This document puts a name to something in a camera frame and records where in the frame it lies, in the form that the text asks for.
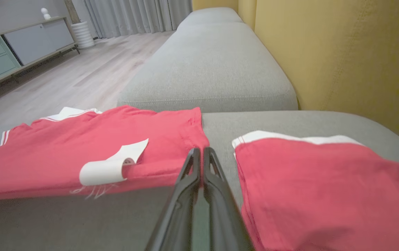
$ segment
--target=white figurine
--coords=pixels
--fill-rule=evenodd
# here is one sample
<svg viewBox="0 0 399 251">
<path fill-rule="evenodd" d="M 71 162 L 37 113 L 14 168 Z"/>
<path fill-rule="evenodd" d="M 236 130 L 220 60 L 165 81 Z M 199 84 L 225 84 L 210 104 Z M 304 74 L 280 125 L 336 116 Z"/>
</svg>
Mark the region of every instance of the white figurine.
<svg viewBox="0 0 399 251">
<path fill-rule="evenodd" d="M 43 17 L 45 18 L 45 20 L 51 19 L 51 15 L 48 14 L 48 9 L 46 9 L 46 8 L 41 8 L 41 12 L 43 13 Z"/>
</svg>

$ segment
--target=plant pot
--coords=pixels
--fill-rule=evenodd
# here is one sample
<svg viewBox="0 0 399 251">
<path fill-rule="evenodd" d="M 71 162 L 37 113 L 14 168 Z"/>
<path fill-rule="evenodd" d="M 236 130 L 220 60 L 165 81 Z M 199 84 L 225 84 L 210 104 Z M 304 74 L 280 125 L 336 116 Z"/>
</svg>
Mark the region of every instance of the plant pot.
<svg viewBox="0 0 399 251">
<path fill-rule="evenodd" d="M 81 22 L 78 24 L 71 24 L 77 39 L 79 49 L 87 49 L 95 46 L 91 33 L 89 32 L 88 22 Z"/>
</svg>

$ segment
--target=red cloth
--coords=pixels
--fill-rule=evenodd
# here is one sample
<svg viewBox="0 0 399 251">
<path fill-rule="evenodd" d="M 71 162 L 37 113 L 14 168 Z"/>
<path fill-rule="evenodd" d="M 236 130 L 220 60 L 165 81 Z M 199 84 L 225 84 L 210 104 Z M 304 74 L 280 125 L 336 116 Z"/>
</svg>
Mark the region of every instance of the red cloth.
<svg viewBox="0 0 399 251">
<path fill-rule="evenodd" d="M 0 199 L 125 192 L 173 185 L 191 148 L 209 142 L 199 108 L 139 110 L 121 106 L 102 114 L 87 111 L 61 121 L 39 119 L 9 131 L 0 146 Z M 148 145 L 136 165 L 123 168 L 126 181 L 84 187 L 79 173 L 90 161 L 105 160 L 122 145 Z"/>
<path fill-rule="evenodd" d="M 236 147 L 257 251 L 399 251 L 399 163 L 352 143 Z"/>
</svg>

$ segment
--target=curtain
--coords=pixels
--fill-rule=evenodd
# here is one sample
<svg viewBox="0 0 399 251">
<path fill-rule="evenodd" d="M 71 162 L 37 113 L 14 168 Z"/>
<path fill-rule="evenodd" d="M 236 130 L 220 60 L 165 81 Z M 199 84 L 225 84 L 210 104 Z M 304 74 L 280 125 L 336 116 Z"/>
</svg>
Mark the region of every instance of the curtain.
<svg viewBox="0 0 399 251">
<path fill-rule="evenodd" d="M 84 0 L 99 38 L 176 30 L 191 0 Z"/>
</svg>

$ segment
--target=yellow cushion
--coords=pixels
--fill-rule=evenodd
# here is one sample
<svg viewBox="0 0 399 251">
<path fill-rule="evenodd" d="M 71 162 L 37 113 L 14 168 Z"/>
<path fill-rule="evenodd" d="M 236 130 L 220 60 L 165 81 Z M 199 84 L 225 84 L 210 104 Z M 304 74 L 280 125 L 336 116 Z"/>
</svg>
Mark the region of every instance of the yellow cushion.
<svg viewBox="0 0 399 251">
<path fill-rule="evenodd" d="M 255 33 L 303 110 L 359 114 L 399 135 L 399 1 L 258 0 Z"/>
<path fill-rule="evenodd" d="M 229 7 L 238 13 L 238 0 L 192 0 L 193 11 L 212 8 L 212 7 Z"/>
<path fill-rule="evenodd" d="M 256 0 L 239 0 L 238 15 L 252 30 L 255 28 L 255 12 Z"/>
</svg>

